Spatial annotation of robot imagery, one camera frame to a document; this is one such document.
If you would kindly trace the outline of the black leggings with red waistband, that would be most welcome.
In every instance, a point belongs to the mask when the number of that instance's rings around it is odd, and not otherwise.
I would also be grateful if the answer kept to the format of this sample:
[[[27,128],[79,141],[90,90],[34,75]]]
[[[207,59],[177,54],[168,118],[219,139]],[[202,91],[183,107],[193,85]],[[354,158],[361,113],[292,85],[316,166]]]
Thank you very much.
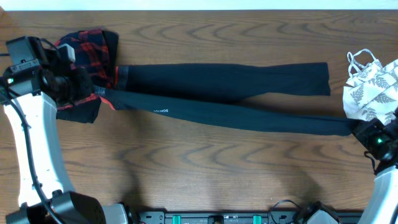
[[[248,108],[265,93],[329,96],[325,62],[255,67],[185,63],[120,66],[111,88],[95,93],[116,110],[146,110],[196,123],[262,132],[347,136],[357,121]]]

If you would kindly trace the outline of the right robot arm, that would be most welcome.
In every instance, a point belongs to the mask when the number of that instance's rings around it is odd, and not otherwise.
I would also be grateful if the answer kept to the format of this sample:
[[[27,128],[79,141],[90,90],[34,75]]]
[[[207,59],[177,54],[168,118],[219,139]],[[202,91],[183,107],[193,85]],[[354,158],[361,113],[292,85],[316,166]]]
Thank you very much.
[[[358,224],[397,223],[397,118],[382,124],[377,118],[353,130],[372,162],[374,189]]]

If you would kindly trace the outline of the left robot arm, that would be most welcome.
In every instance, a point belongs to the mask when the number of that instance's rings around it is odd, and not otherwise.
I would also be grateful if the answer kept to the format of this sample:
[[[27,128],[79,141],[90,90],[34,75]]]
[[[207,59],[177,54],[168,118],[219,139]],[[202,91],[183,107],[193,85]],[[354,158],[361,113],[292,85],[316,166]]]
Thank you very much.
[[[130,223],[122,203],[79,194],[67,174],[57,132],[59,106],[89,97],[93,84],[73,68],[74,49],[23,36],[6,43],[12,64],[1,77],[1,104],[12,126],[20,173],[19,209],[7,223]]]

